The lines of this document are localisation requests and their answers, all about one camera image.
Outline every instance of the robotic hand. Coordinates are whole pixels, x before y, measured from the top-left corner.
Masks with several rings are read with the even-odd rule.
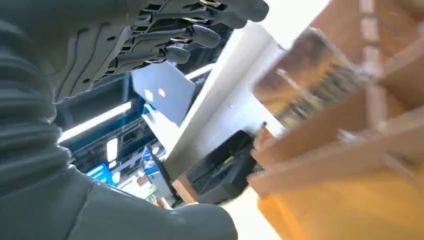
[[[4,0],[0,3],[0,239],[235,240],[213,205],[157,208],[94,182],[57,144],[53,102],[102,76],[189,54],[173,43],[214,47],[200,25],[260,21],[262,0]]]

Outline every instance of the laptop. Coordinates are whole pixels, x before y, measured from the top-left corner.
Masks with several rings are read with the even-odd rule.
[[[168,61],[150,64],[131,74],[135,92],[181,126],[196,97],[197,85]]]

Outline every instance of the white wall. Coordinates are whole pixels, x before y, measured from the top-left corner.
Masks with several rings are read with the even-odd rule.
[[[271,37],[266,47],[256,56],[250,67],[241,75],[228,97],[209,117],[195,137],[186,143],[172,161],[166,161],[171,178],[176,178],[203,156],[215,149],[238,130],[254,135],[263,122],[275,135],[281,132],[281,124],[253,96],[252,87],[284,54]]]

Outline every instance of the shelf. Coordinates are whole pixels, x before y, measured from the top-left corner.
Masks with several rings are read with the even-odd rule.
[[[252,156],[264,169],[270,170],[274,164],[336,141],[339,130],[356,133],[367,126],[366,91],[361,88],[286,131],[270,145],[261,146],[260,151],[254,151]]]
[[[330,144],[309,151],[272,169],[252,175],[248,182],[260,196],[283,193],[328,181],[348,180],[390,170],[386,154],[404,159],[412,168],[424,161],[424,110],[414,118],[394,119],[384,135],[370,132],[353,144]]]
[[[410,2],[408,5],[405,5],[405,2],[407,1],[375,1],[383,62],[421,36],[418,30],[421,22],[419,17],[422,13],[411,12],[418,8],[413,6],[411,1],[408,1]],[[322,30],[350,61],[362,65],[364,61],[363,48],[366,42],[363,38],[361,24],[362,14],[359,0],[333,0],[310,26]]]

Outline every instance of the wooden board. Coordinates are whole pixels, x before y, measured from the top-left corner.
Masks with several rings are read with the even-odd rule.
[[[424,105],[424,39],[420,38],[384,65],[378,84],[408,110]]]
[[[177,180],[175,180],[172,183],[172,186],[185,203],[196,202],[197,193],[187,178],[187,173],[184,173]]]
[[[402,120],[402,115],[399,118],[388,121],[390,127],[383,134],[375,132],[354,144],[330,145],[309,151],[252,175],[248,182],[260,196],[266,196],[387,170],[384,158],[387,153],[404,158],[412,166],[421,165],[424,161],[424,111],[407,120]]]
[[[252,156],[266,170],[337,139],[340,129],[359,132],[367,128],[365,89],[359,89],[346,100],[317,113],[301,126],[286,131],[269,145],[263,145]]]

